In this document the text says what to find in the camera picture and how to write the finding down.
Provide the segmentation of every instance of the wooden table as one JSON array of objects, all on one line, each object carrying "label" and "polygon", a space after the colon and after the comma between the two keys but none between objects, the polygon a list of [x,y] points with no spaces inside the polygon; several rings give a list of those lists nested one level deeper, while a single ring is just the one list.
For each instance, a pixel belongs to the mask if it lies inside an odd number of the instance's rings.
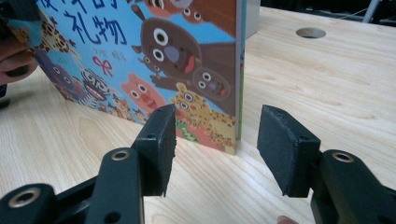
[{"label": "wooden table", "polygon": [[[319,39],[295,34],[303,27]],[[65,101],[36,74],[8,87],[0,110],[0,196],[29,183],[56,192],[97,175],[103,155],[141,126]],[[396,189],[396,29],[261,8],[247,41],[243,134],[235,156],[178,139],[166,198],[146,198],[147,223],[313,222],[309,199],[281,196],[256,149],[262,105],[287,110],[322,140],[365,161]]]}]

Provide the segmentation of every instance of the book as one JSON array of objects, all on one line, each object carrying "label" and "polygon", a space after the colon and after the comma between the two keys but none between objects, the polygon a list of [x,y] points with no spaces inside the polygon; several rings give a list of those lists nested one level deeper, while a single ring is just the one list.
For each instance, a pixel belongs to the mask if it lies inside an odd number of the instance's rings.
[{"label": "book", "polygon": [[35,1],[3,18],[66,100],[145,124],[177,107],[177,136],[230,154],[240,136],[246,0]]}]

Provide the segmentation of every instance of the yellow spotted animal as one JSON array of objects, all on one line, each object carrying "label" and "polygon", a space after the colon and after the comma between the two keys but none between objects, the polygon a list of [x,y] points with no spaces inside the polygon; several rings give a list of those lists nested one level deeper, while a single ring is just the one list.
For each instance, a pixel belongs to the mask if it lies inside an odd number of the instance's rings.
[{"label": "yellow spotted animal", "polygon": [[220,149],[234,154],[235,117],[213,110],[203,97],[187,90],[184,83],[178,82],[177,89],[176,98],[171,98],[170,102],[180,108],[187,118],[193,120],[194,126],[204,126],[205,134]]}]

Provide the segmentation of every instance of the table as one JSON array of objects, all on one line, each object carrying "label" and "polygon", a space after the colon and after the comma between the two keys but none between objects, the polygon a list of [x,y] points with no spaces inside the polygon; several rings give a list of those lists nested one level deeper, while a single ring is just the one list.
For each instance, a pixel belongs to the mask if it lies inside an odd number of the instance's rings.
[{"label": "table", "polygon": [[[316,27],[318,39],[296,30]],[[147,223],[312,223],[309,199],[281,196],[260,157],[262,105],[285,109],[322,141],[365,161],[396,189],[396,29],[261,8],[247,41],[243,133],[227,155],[178,139],[165,198],[145,199]],[[29,183],[57,193],[97,175],[109,150],[141,126],[64,100],[40,69],[10,84],[0,110],[0,195]]]}]

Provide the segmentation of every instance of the hand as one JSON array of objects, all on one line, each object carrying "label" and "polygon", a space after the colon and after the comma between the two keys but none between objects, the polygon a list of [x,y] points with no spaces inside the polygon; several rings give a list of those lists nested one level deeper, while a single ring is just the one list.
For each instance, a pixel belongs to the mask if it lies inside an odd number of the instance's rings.
[{"label": "hand", "polygon": [[[9,77],[7,72],[27,65],[28,71],[19,77]],[[0,86],[29,77],[37,68],[35,59],[15,36],[0,41]]]},{"label": "hand", "polygon": [[298,222],[293,221],[289,217],[280,216],[277,218],[277,224],[298,224]]}]

